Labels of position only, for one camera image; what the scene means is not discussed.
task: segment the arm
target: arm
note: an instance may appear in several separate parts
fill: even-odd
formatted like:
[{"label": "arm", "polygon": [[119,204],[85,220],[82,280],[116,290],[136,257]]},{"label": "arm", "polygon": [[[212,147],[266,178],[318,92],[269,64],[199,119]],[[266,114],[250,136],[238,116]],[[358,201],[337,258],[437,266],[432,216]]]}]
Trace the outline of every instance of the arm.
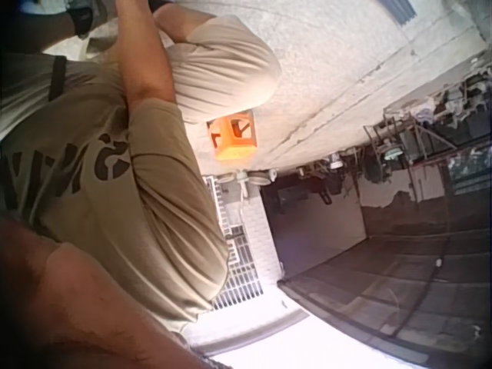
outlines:
[{"label": "arm", "polygon": [[168,56],[147,0],[117,0],[120,71],[130,111],[147,98],[176,102]]}]

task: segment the tiled floor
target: tiled floor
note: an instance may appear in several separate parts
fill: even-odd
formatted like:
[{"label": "tiled floor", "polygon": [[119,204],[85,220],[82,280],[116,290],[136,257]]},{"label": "tiled floor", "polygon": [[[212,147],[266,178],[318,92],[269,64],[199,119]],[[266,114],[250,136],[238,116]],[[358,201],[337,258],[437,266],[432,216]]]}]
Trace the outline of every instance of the tiled floor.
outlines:
[{"label": "tiled floor", "polygon": [[[202,172],[284,168],[365,141],[362,126],[379,122],[384,108],[487,47],[457,2],[411,0],[417,17],[400,26],[375,0],[178,1],[237,15],[283,69],[277,93],[254,110],[259,149],[250,161],[216,162],[205,126],[188,126]],[[479,16],[490,21],[490,2],[467,3],[489,4]],[[63,50],[76,57],[77,48],[71,40]]]}]

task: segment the orange container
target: orange container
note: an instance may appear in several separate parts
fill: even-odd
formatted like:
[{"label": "orange container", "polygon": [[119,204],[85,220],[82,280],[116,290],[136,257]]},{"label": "orange container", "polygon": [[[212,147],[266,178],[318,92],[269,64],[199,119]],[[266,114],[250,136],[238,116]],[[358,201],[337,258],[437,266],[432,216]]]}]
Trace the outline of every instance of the orange container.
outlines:
[{"label": "orange container", "polygon": [[251,111],[213,120],[208,124],[208,135],[220,161],[250,157],[258,148]]}]

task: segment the t-shirt sleeve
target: t-shirt sleeve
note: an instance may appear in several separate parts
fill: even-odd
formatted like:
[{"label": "t-shirt sleeve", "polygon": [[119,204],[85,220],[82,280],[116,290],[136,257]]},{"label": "t-shirt sleeve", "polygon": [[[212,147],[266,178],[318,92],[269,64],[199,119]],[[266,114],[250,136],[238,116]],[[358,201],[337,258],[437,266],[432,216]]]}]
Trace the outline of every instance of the t-shirt sleeve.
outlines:
[{"label": "t-shirt sleeve", "polygon": [[212,299],[227,274],[227,245],[178,107],[143,101],[130,115],[128,142],[155,237],[188,283]]}]

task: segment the beige t-shirt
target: beige t-shirt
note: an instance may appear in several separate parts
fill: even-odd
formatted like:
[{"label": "beige t-shirt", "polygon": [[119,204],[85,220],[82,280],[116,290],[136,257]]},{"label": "beige t-shirt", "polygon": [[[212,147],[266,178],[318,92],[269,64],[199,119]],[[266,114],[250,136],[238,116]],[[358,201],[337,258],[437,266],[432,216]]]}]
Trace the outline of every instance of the beige t-shirt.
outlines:
[{"label": "beige t-shirt", "polygon": [[91,254],[172,331],[211,308],[227,246],[175,104],[149,99],[128,117],[120,86],[90,81],[2,147],[9,208]]}]

